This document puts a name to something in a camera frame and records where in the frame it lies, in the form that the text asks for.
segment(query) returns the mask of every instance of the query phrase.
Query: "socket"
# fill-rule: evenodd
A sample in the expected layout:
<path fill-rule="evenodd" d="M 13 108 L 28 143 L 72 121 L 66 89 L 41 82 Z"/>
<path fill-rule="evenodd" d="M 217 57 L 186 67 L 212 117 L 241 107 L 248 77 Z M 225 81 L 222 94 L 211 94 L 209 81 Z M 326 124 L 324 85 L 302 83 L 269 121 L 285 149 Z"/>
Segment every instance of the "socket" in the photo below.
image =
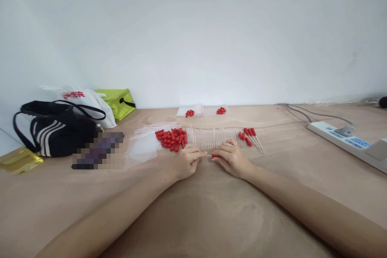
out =
<path fill-rule="evenodd" d="M 342 136 L 335 132 L 336 127 L 323 121 L 310 123 L 308 129 L 387 174 L 387 158 L 379 160 L 371 156 L 371 154 L 374 155 L 372 153 L 375 151 L 374 146 L 378 146 L 379 142 L 372 145 L 356 136 Z"/>

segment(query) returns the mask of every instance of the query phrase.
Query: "lime green pouch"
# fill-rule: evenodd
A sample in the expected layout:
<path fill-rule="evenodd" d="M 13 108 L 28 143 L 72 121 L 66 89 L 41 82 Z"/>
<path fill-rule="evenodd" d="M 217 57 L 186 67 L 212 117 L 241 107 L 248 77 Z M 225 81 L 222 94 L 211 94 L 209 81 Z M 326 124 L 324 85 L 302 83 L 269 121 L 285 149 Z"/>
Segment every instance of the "lime green pouch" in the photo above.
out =
<path fill-rule="evenodd" d="M 96 90 L 96 92 L 106 94 L 106 97 L 101 98 L 112 108 L 116 121 L 121 121 L 136 109 L 128 89 Z"/>

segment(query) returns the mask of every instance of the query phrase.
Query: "electrical cord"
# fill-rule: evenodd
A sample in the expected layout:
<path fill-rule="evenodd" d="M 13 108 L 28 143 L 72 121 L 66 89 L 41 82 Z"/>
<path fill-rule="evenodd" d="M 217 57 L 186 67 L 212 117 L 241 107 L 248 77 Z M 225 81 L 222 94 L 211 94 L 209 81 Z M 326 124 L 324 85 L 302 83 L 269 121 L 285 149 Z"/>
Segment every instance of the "electrical cord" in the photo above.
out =
<path fill-rule="evenodd" d="M 309 110 L 307 110 L 307 109 L 304 109 L 304 108 L 302 108 L 302 107 L 299 107 L 299 106 L 296 106 L 296 105 L 291 105 L 291 104 L 288 104 L 288 103 L 281 103 L 281 104 L 279 104 L 279 105 L 286 105 L 289 109 L 291 109 L 291 110 L 293 110 L 293 111 L 296 111 L 296 112 L 299 112 L 299 113 L 303 114 L 303 115 L 309 120 L 310 123 L 312 123 L 313 121 L 312 121 L 312 119 L 310 118 L 309 115 L 307 115 L 307 114 L 305 114 L 304 112 L 301 112 L 301 111 L 299 111 L 299 110 L 296 110 L 296 109 L 294 109 L 294 108 L 291 108 L 290 106 L 293 106 L 293 107 L 296 107 L 296 108 L 300 108 L 300 109 L 302 109 L 302 110 L 304 110 L 304 111 L 306 111 L 306 112 L 309 112 L 309 113 L 311 113 L 311 114 L 314 114 L 314 115 L 319 115 L 319 116 L 325 116 L 325 117 L 332 117 L 332 118 L 340 119 L 340 120 L 343 120 L 343 121 L 349 123 L 350 125 L 354 126 L 354 124 L 353 124 L 351 121 L 348 121 L 347 119 L 341 118 L 341 117 L 339 117 L 339 116 L 314 113 L 314 112 L 309 111 Z"/>

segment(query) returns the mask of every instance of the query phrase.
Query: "striped bag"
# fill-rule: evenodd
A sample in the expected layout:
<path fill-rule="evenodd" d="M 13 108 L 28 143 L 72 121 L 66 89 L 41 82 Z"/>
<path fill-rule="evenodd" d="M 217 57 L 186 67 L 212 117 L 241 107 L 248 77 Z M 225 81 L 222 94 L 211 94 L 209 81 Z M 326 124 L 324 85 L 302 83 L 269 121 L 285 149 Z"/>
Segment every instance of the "striped bag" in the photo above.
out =
<path fill-rule="evenodd" d="M 74 108 L 79 109 L 83 116 L 76 115 Z M 101 118 L 92 118 L 86 110 L 101 113 Z M 32 140 L 19 130 L 17 115 L 31 115 L 29 126 Z M 103 120 L 106 114 L 101 109 L 86 105 L 58 100 L 55 102 L 33 101 L 24 104 L 20 112 L 13 117 L 13 128 L 24 145 L 40 156 L 62 157 L 76 153 L 86 143 L 93 142 L 96 124 L 91 119 Z"/>

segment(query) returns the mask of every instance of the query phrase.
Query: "table surface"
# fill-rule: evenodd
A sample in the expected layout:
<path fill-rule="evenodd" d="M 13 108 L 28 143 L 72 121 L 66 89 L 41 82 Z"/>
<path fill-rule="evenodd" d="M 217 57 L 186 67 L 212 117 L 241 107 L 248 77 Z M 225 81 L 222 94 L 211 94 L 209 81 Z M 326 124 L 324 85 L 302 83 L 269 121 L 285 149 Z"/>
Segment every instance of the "table surface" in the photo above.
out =
<path fill-rule="evenodd" d="M 353 121 L 370 143 L 387 136 L 387 111 L 372 106 L 303 107 Z M 196 128 L 254 127 L 266 154 L 244 148 L 256 165 L 299 181 L 387 228 L 387 175 L 309 131 L 284 106 L 236 106 L 210 118 L 175 117 L 176 109 L 135 110 L 111 131 L 124 143 L 110 168 L 72 170 L 72 158 L 50 158 L 12 176 L 0 173 L 1 257 L 33 257 L 51 239 L 115 193 L 162 167 L 175 153 L 122 168 L 128 136 L 145 125 L 178 121 Z M 340 127 L 341 120 L 316 116 Z M 247 182 L 204 158 L 196 173 L 166 190 L 102 257 L 337 256 L 280 206 Z"/>

